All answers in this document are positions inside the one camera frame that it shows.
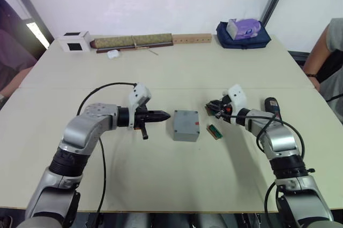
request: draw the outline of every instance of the small white box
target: small white box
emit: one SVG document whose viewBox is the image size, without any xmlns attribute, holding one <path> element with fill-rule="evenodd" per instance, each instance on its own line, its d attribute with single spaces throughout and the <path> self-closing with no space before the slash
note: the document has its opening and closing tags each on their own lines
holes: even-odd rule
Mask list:
<svg viewBox="0 0 343 228">
<path fill-rule="evenodd" d="M 91 51 L 91 35 L 88 31 L 67 32 L 58 38 L 59 44 L 65 52 Z"/>
</svg>

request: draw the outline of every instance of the rolled mat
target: rolled mat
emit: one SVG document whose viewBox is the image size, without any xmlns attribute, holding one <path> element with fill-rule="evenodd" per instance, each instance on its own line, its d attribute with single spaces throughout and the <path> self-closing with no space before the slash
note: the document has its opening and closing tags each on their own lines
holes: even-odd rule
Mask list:
<svg viewBox="0 0 343 228">
<path fill-rule="evenodd" d="M 95 39 L 91 42 L 92 48 L 112 48 L 112 47 L 139 47 L 141 45 L 173 42 L 171 33 L 137 35 L 137 36 L 117 36 L 113 38 Z"/>
</svg>

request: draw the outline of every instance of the gray plastic box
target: gray plastic box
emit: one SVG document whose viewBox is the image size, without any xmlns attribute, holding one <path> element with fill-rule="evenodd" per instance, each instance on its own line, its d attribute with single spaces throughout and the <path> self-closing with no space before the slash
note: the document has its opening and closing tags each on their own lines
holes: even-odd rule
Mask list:
<svg viewBox="0 0 343 228">
<path fill-rule="evenodd" d="M 198 111 L 174 111 L 174 140 L 195 142 L 200 134 Z"/>
</svg>

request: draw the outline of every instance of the wooden block with holes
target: wooden block with holes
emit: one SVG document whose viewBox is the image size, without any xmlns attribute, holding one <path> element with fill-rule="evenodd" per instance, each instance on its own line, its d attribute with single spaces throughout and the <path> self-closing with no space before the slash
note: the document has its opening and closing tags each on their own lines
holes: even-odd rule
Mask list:
<svg viewBox="0 0 343 228">
<path fill-rule="evenodd" d="M 191 43 L 211 43 L 212 34 L 175 34 L 172 35 L 174 44 L 191 44 Z"/>
</svg>

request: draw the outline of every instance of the table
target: table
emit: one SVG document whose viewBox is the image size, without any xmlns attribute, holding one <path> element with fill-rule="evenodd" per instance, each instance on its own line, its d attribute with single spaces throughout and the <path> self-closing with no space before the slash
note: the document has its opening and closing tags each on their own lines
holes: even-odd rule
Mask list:
<svg viewBox="0 0 343 228">
<path fill-rule="evenodd" d="M 40 176 L 51 162 L 66 124 L 90 89 L 19 88 L 0 111 L 0 206 L 25 208 Z M 305 163 L 330 208 L 342 208 L 343 129 L 314 89 L 244 89 L 248 107 L 260 109 L 276 97 L 282 117 L 302 134 Z M 107 88 L 89 104 L 125 106 L 130 88 Z M 171 139 L 172 119 L 140 131 L 118 128 L 103 135 L 107 161 L 107 192 L 103 211 L 263 212 L 263 198 L 274 176 L 269 163 L 243 127 L 207 116 L 204 104 L 219 99 L 222 89 L 151 89 L 149 109 L 172 113 L 199 111 L 197 142 Z M 206 131 L 213 123 L 224 135 L 218 141 Z M 94 211 L 102 191 L 102 161 L 97 146 L 79 187 L 80 211 Z M 273 197 L 270 210 L 276 210 Z"/>
<path fill-rule="evenodd" d="M 151 89 L 218 88 L 240 83 L 246 88 L 292 88 L 313 85 L 272 36 L 266 48 L 224 49 L 217 37 L 211 43 L 107 54 L 64 53 L 54 41 L 21 87 L 95 88 L 110 82 L 142 82 Z"/>
</svg>

